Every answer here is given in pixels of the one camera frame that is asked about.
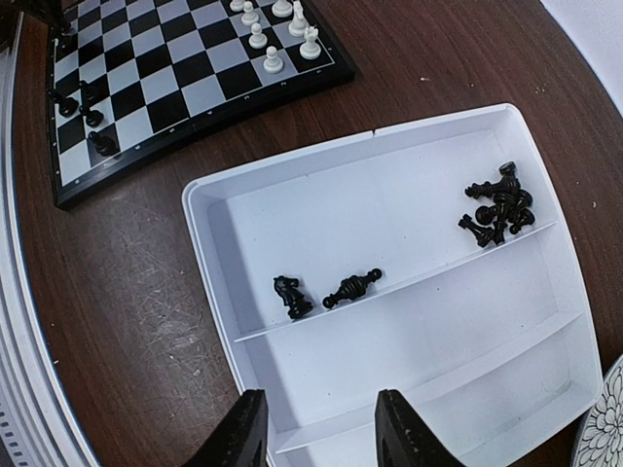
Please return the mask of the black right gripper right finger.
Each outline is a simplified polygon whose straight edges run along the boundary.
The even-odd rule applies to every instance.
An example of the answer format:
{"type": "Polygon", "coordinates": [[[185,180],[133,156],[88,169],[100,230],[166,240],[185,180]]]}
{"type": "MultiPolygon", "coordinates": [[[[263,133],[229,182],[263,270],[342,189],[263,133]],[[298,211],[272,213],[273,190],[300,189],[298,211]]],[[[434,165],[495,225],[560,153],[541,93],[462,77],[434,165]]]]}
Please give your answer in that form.
{"type": "Polygon", "coordinates": [[[375,433],[379,466],[462,466],[396,389],[378,394],[375,433]]]}

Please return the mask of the black chess pawn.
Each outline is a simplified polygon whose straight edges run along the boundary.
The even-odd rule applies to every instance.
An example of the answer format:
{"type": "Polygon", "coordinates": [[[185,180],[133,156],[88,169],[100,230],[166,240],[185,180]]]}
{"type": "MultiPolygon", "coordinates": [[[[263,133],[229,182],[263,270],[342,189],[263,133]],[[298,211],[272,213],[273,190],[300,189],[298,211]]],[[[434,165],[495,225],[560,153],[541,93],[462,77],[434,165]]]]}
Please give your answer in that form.
{"type": "Polygon", "coordinates": [[[115,140],[109,136],[102,135],[96,131],[91,131],[88,139],[94,145],[96,152],[103,157],[112,157],[118,153],[115,140]]]}

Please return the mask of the black white chess board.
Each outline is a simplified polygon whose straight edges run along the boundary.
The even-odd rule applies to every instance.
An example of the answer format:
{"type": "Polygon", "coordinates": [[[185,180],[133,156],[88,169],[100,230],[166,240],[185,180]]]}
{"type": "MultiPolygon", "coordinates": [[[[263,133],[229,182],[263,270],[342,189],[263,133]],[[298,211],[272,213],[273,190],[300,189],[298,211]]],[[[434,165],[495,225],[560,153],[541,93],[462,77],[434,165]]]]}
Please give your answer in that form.
{"type": "MultiPolygon", "coordinates": [[[[275,17],[292,22],[290,2],[271,2],[275,17]]],[[[268,39],[254,5],[253,25],[245,23],[239,1],[230,1],[230,7],[243,11],[250,46],[264,48],[268,39]]],[[[282,72],[275,46],[266,48],[265,73],[250,61],[225,68],[225,44],[237,33],[223,1],[83,1],[66,9],[77,44],[64,53],[50,37],[47,86],[75,98],[79,107],[100,111],[104,120],[88,127],[79,107],[64,118],[48,99],[55,205],[68,207],[198,136],[350,81],[355,66],[347,50],[313,3],[301,8],[333,63],[300,75],[282,72]],[[81,80],[99,87],[96,103],[82,100],[81,80]],[[114,139],[118,153],[98,154],[88,139],[91,131],[114,139]]]]}

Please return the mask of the black chess piece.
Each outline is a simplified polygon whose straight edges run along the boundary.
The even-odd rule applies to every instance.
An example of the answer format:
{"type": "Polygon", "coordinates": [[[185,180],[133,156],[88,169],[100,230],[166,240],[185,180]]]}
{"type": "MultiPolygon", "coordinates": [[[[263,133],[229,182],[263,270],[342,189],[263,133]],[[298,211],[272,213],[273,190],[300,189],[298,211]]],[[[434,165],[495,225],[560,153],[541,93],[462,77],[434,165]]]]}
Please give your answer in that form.
{"type": "Polygon", "coordinates": [[[88,127],[97,127],[104,120],[104,115],[100,111],[91,109],[88,106],[80,106],[79,112],[88,127]]]}
{"type": "Polygon", "coordinates": [[[100,96],[100,89],[94,83],[89,83],[85,80],[79,82],[82,100],[89,105],[92,105],[98,101],[100,96]]]}
{"type": "Polygon", "coordinates": [[[64,118],[71,117],[78,110],[79,103],[73,97],[63,96],[56,89],[47,89],[47,95],[53,104],[58,106],[58,112],[64,118]]]}
{"type": "Polygon", "coordinates": [[[61,9],[52,9],[51,15],[54,20],[53,30],[57,44],[64,53],[70,53],[73,46],[77,44],[77,32],[64,17],[61,9]]]}

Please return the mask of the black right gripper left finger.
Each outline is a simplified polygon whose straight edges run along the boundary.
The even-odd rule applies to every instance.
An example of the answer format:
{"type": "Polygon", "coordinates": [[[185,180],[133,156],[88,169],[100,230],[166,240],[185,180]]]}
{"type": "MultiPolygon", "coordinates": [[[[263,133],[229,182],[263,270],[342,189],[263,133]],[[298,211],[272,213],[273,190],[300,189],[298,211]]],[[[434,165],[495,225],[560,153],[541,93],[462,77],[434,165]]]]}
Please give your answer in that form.
{"type": "Polygon", "coordinates": [[[268,415],[265,391],[245,390],[184,466],[264,466],[268,415]]]}

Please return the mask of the white plastic compartment tray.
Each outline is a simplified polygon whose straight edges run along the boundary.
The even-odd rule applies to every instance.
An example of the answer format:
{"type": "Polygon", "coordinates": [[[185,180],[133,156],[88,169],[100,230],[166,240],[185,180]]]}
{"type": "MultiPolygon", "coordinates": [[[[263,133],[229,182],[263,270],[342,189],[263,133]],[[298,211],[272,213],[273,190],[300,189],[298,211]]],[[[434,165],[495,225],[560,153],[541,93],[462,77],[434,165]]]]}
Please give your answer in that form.
{"type": "Polygon", "coordinates": [[[507,466],[594,406],[592,313],[548,171],[503,103],[365,131],[190,182],[182,205],[239,390],[265,391],[272,466],[373,466],[398,390],[468,466],[507,466]],[[535,221],[481,248],[458,226],[516,163],[535,221]],[[363,297],[327,309],[343,279],[363,297]],[[274,278],[312,303],[292,320],[274,278]]]}

